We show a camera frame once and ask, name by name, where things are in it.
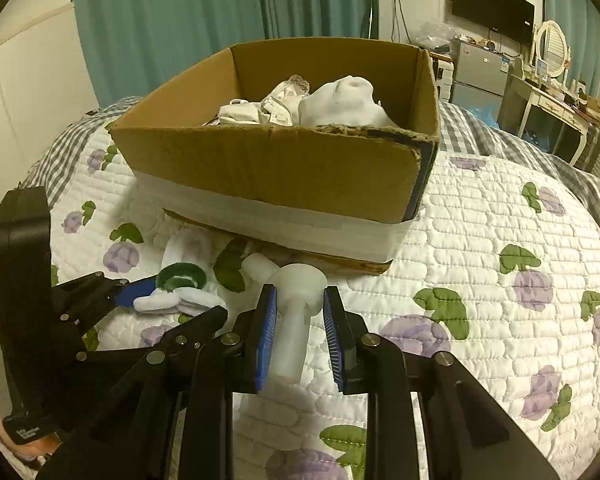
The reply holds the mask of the white green bunny sock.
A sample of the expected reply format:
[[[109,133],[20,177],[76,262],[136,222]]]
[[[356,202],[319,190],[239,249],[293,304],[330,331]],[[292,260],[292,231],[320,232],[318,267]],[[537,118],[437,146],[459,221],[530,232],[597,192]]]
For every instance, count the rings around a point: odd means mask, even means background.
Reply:
[[[133,300],[140,313],[180,312],[193,318],[226,302],[209,288],[211,243],[198,229],[182,229],[166,243],[154,290]]]

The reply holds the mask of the white fluffy sock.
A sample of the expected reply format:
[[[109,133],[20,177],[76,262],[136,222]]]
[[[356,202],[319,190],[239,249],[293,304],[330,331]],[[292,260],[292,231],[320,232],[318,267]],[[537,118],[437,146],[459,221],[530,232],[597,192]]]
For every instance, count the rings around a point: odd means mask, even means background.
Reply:
[[[323,84],[298,104],[298,124],[314,128],[392,127],[396,123],[373,99],[374,87],[365,78],[345,76]]]

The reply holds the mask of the small white patterned sock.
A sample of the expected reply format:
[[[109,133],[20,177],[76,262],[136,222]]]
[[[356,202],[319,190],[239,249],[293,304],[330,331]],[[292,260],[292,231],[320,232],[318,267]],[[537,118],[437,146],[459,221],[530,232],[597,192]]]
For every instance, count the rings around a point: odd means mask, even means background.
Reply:
[[[259,102],[232,99],[220,107],[209,126],[283,126],[299,123],[298,107],[310,95],[310,84],[299,75],[281,81]]]

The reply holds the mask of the white floral quilt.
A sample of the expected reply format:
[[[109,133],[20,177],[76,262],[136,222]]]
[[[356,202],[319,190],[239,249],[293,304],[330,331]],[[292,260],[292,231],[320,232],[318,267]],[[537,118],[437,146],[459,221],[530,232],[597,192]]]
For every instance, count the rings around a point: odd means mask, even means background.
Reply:
[[[52,209],[52,279],[93,271],[131,281],[157,274],[184,226],[140,192],[100,127]],[[264,248],[204,232],[209,288],[230,322],[260,286],[240,267]],[[380,275],[314,263],[344,306],[416,356],[460,358],[561,479],[579,479],[600,452],[600,227],[562,182],[493,156],[439,152],[422,210]],[[235,396],[238,479],[362,479],[366,400],[332,380],[321,315],[311,320],[298,384],[271,380]]]

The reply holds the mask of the brown cardboard box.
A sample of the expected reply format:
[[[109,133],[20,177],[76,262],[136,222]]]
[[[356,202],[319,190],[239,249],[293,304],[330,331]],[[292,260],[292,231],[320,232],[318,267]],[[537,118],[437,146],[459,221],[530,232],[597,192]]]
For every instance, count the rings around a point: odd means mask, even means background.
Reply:
[[[310,94],[358,76],[392,127],[209,126],[299,75]],[[419,210],[440,144],[429,53],[304,37],[235,44],[148,94],[109,126],[142,191],[173,217],[364,272],[385,272]]]

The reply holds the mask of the large teal curtain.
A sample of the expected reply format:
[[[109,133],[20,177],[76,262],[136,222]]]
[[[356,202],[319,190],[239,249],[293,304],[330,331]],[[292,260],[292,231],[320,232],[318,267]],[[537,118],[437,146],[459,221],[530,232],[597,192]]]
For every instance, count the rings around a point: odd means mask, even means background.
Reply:
[[[96,98],[146,96],[233,44],[378,35],[378,0],[72,0]]]

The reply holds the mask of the grey checked bed sheet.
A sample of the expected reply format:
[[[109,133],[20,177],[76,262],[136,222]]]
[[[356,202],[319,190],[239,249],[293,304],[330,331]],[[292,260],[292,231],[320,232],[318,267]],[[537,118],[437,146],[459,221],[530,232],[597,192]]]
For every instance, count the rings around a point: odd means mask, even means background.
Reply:
[[[19,185],[22,188],[42,186],[50,206],[55,205],[76,173],[80,155],[90,137],[138,102],[138,96],[127,96],[68,125]],[[600,227],[600,178],[540,151],[511,133],[488,126],[455,104],[441,102],[439,110],[442,151],[493,156],[547,174],[562,182]]]

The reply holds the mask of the white dressing table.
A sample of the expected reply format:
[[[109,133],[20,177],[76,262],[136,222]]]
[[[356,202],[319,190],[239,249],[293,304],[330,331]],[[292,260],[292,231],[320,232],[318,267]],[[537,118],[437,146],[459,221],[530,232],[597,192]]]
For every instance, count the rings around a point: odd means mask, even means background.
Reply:
[[[600,127],[580,110],[509,74],[498,125],[519,139],[592,172],[600,154]]]

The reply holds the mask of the silver mini fridge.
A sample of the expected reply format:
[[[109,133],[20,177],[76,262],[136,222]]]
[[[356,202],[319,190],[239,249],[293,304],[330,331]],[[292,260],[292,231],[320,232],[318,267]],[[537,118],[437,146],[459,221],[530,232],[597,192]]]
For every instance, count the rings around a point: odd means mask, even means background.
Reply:
[[[490,110],[496,116],[504,96],[509,57],[459,39],[454,47],[451,102],[464,108]]]

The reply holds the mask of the white oval vanity mirror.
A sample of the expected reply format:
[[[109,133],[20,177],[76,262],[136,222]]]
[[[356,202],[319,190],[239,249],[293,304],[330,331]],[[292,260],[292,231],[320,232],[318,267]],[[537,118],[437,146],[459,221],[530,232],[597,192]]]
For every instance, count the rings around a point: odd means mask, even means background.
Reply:
[[[571,50],[562,28],[553,20],[543,22],[536,30],[532,42],[531,62],[543,62],[546,74],[552,78],[562,76],[571,63]]]

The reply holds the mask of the narrow teal curtain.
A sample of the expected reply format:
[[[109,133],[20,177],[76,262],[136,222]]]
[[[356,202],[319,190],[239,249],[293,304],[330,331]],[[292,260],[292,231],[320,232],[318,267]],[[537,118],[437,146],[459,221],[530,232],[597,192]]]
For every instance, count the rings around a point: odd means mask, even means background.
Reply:
[[[568,82],[583,77],[590,96],[600,92],[600,14],[591,0],[544,0],[544,18],[555,21],[571,48]]]

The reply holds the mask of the black wall television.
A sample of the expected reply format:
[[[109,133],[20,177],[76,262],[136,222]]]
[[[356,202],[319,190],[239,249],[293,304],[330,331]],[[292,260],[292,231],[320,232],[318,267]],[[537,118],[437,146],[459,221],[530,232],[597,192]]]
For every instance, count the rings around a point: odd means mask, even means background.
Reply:
[[[527,0],[452,0],[452,14],[522,46],[532,43],[534,5]]]

